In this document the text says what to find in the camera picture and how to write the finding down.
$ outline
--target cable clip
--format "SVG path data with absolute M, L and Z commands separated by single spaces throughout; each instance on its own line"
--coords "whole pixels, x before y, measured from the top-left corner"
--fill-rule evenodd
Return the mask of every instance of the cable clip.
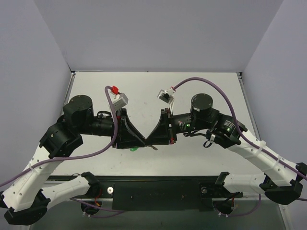
M 39 171 L 38 171 L 37 169 L 32 168 L 32 165 L 31 165 L 31 162 L 30 162 L 30 161 L 29 161 L 29 163 L 28 163 L 28 166 L 29 166 L 29 169 L 31 169 L 31 171 L 36 172 L 36 173 L 39 173 Z
M 260 153 L 262 153 L 262 150 L 263 150 L 263 148 L 266 146 L 266 142 L 264 141 L 264 140 L 261 140 L 260 141 L 260 144 L 259 144 L 259 149 L 257 149 L 257 151 L 255 152 L 255 154 L 252 154 L 252 155 L 250 155 L 250 156 L 247 156 L 247 157 L 245 157 L 245 159 L 251 159 L 251 158 L 255 158 L 255 157 L 258 157 L 258 155 L 260 154 Z
M 210 137 L 209 142 L 213 144 L 213 143 L 214 143 L 214 139 L 215 139 L 215 137 L 216 137 L 216 135 L 211 134 L 211 137 Z

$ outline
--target white enclosure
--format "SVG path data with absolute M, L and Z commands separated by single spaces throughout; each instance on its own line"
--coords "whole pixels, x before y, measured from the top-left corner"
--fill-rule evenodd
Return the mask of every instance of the white enclosure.
M 72 70 L 243 71 L 282 0 L 35 0 Z
M 307 162 L 307 130 L 304 128 L 307 98 L 306 12 L 306 0 L 1 1 L 1 181 L 25 167 L 39 139 L 56 122 L 71 71 L 77 70 L 243 72 L 244 87 L 260 137 L 289 160 Z M 119 73 L 113 73 L 116 82 L 111 81 L 111 74 L 103 80 L 100 76 L 104 74 L 91 73 L 88 77 L 87 74 L 77 73 L 71 96 L 88 94 L 94 99 L 95 111 L 107 109 L 103 87 L 117 84 L 130 99 L 127 108 L 132 122 L 145 136 L 157 123 L 159 110 L 166 106 L 156 99 L 158 91 L 177 83 L 168 79 L 158 85 L 158 78 L 153 80 L 152 73 L 139 73 L 143 74 L 142 77 L 134 75 L 131 80 L 121 79 Z M 222 78 L 218 75 L 214 81 Z M 228 85 L 216 83 L 227 92 L 238 119 L 252 129 L 245 105 L 240 106 L 244 102 L 242 95 L 238 96 L 242 91 L 237 80 L 235 83 L 231 80 L 235 79 L 235 74 L 226 73 L 223 77 L 226 82 L 229 81 Z M 92 78 L 99 79 L 97 86 L 91 85 Z M 151 82 L 148 90 L 145 84 L 144 88 L 137 89 L 148 92 L 148 97 L 137 97 L 137 92 L 133 90 L 134 78 L 144 78 L 146 84 Z M 89 85 L 94 90 L 83 89 L 82 85 Z M 200 85 L 195 87 L 201 92 L 208 91 L 213 96 L 214 106 L 229 114 L 226 104 L 216 92 L 205 84 Z M 189 110 L 189 100 L 194 93 L 189 96 L 184 93 L 192 87 L 193 84 L 188 83 L 183 86 L 185 90 L 179 89 L 176 93 L 184 104 L 182 111 L 176 104 L 175 113 Z M 94 145 L 94 139 L 89 137 L 84 137 L 84 141 L 84 146 L 74 154 L 97 150 L 109 138 L 97 138 L 100 146 Z M 141 174 L 140 169 L 144 169 L 143 173 L 147 175 L 217 174 L 221 170 L 257 172 L 248 162 L 242 163 L 242 159 L 234 153 L 217 147 L 201 148 L 202 139 L 198 137 L 189 140 L 189 143 L 193 143 L 193 148 L 199 151 L 188 158 L 184 152 L 188 148 L 187 141 L 180 136 L 176 145 L 159 147 L 157 152 L 149 148 L 136 152 L 111 149 L 97 157 L 95 162 L 90 159 L 75 161 L 78 171 L 71 164 L 64 163 L 55 175 L 84 172 L 86 169 L 108 175 Z M 238 167 L 229 164 L 235 161 L 231 156 L 237 157 Z M 161 158 L 165 161 L 156 168 Z M 303 185 L 302 197 L 307 197 L 306 182 Z M 294 228 L 289 229 L 305 229 L 307 202 L 293 202 L 289 207 L 294 223 Z M 0 209 L 0 229 L 5 230 L 10 226 L 3 219 L 3 211 Z

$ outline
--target gray wall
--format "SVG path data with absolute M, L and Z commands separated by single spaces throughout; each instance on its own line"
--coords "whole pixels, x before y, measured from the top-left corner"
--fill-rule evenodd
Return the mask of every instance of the gray wall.
M 70 70 L 32 0 L 0 2 L 0 181 L 22 171 L 59 116 Z M 0 229 L 8 228 L 0 210 Z
M 282 3 L 243 81 L 261 138 L 289 160 L 307 162 L 307 1 Z M 290 209 L 296 229 L 306 229 L 307 202 Z
M 243 71 L 283 0 L 35 0 L 72 70 Z

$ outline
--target purple cable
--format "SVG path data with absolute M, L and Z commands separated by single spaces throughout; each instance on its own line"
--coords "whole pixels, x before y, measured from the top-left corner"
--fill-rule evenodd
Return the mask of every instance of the purple cable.
M 230 109 L 230 113 L 234 119 L 234 123 L 235 123 L 235 126 L 236 126 L 236 130 L 237 132 L 239 133 L 239 135 L 243 138 L 243 140 L 245 140 L 248 144 L 250 144 L 251 146 L 259 149 L 260 147 L 256 144 L 254 144 L 253 142 L 251 142 L 250 140 L 248 140 L 244 134 L 242 133 L 242 131 L 240 130 L 240 127 L 239 127 L 239 124 L 237 122 L 237 119 L 236 119 L 236 114 L 235 114 L 235 111 L 234 111 L 234 108 L 233 106 L 231 105 L 230 103 L 230 100 L 228 99 L 228 97 L 226 96 L 226 94 L 217 86 L 215 85 L 213 82 L 207 80 L 207 79 L 204 79 L 204 78 L 198 78 L 198 77 L 192 77 L 192 78 L 188 78 L 188 79 L 185 79 L 183 80 L 182 82 L 180 82 L 178 85 L 176 85 L 175 87 L 173 87 L 174 90 L 176 90 L 179 86 L 183 85 L 184 83 L 188 82 L 188 81 L 202 81 L 202 82 L 205 82 L 209 85 L 211 85 L 212 87 L 214 87 L 221 95 L 222 97 L 224 97 L 225 101 L 227 102 L 228 104 L 228 107 Z M 269 151 L 267 151 L 266 149 L 262 149 L 263 152 L 265 152 L 266 154 L 268 154 L 270 157 L 272 157 L 274 160 L 278 160 L 277 157 L 275 157 L 272 153 L 270 153 Z M 298 170 L 294 169 L 293 167 L 291 167 L 290 165 L 288 165 L 287 163 L 283 162 L 283 161 L 279 161 L 280 164 L 282 164 L 283 166 L 287 167 L 288 169 L 290 169 L 291 171 L 295 172 L 297 175 L 299 175 L 300 177 L 304 178 L 305 180 L 307 180 L 307 177 L 305 175 L 303 175 L 302 173 L 300 173 Z
M 120 215 L 124 213 L 123 211 L 122 212 L 118 212 L 118 213 L 115 213 L 115 214 L 112 214 L 112 215 L 109 215 L 109 216 L 96 216 L 96 215 L 92 215 L 90 216 L 90 218 L 109 218 L 109 217 L 114 217 L 114 216 L 117 216 L 117 215 Z
M 258 200 L 258 203 L 257 205 L 251 210 L 251 211 L 248 211 L 246 213 L 239 213 L 239 214 L 229 214 L 227 215 L 228 217 L 242 217 L 242 216 L 247 216 L 251 213 L 253 213 L 254 211 L 256 211 L 259 207 L 260 207 L 260 204 L 261 204 L 261 194 L 259 194 L 259 200 Z
M 117 123 L 117 118 L 116 118 L 116 111 L 115 111 L 115 108 L 112 104 L 112 101 L 111 101 L 111 98 L 110 98 L 110 95 L 109 95 L 109 92 L 108 90 L 112 90 L 112 87 L 110 86 L 106 86 L 105 87 L 105 93 L 106 93 L 106 98 L 107 98 L 107 101 L 110 105 L 110 108 L 111 108 L 111 113 L 112 113 L 112 117 L 113 117 L 113 120 L 114 120 L 114 134 L 113 134 L 113 137 L 110 141 L 110 143 L 105 146 L 103 149 L 97 151 L 97 152 L 94 152 L 94 153 L 91 153 L 91 154 L 87 154 L 87 155 L 83 155 L 83 156 L 77 156 L 77 157 L 59 157 L 59 158 L 53 158 L 53 159 L 49 159 L 49 160 L 44 160 L 44 161 L 41 161 L 39 163 L 36 163 L 34 165 L 32 165 L 32 168 L 36 168 L 42 164 L 46 164 L 46 163 L 50 163 L 50 162 L 55 162 L 55 161 L 71 161 L 71 160 L 78 160 L 78 159 L 85 159 L 85 158 L 89 158 L 89 157 L 94 157 L 94 156 L 97 156 L 101 153 L 103 153 L 104 151 L 106 151 L 108 148 L 110 148 L 114 141 L 116 140 L 116 137 L 117 137 L 117 132 L 118 132 L 118 123 Z M 30 172 L 31 169 L 28 168 L 24 171 L 22 171 L 21 173 L 19 173 L 18 175 L 14 176 L 13 178 L 3 182 L 0 184 L 0 187 L 3 187 L 13 181 L 15 181 L 17 178 L 25 175 L 26 173 Z
M 112 209 L 109 209 L 109 208 L 103 208 L 103 207 L 98 207 L 98 206 L 95 206 L 95 205 L 91 205 L 91 204 L 89 204 L 87 202 L 84 202 L 84 201 L 81 201 L 81 200 L 77 200 L 75 198 L 71 198 L 70 200 L 79 202 L 79 203 L 84 204 L 84 205 L 87 205 L 88 207 L 97 208 L 99 210 L 104 210 L 104 211 L 108 211 L 108 212 L 120 212 L 120 213 L 123 212 L 123 211 L 120 211 L 120 210 L 112 210 Z
M 300 201 L 307 201 L 307 199 L 305 199 L 305 198 L 298 198 L 297 200 L 300 200 Z
M 87 207 L 84 209 L 83 213 L 87 211 L 87 209 L 90 207 L 90 204 L 87 203 Z M 108 218 L 108 217 L 114 217 L 114 216 L 117 216 L 119 214 L 122 214 L 124 211 L 118 211 L 117 213 L 115 214 L 112 214 L 112 215 L 109 215 L 109 216 L 94 216 L 94 215 L 90 215 L 89 217 L 91 218 Z

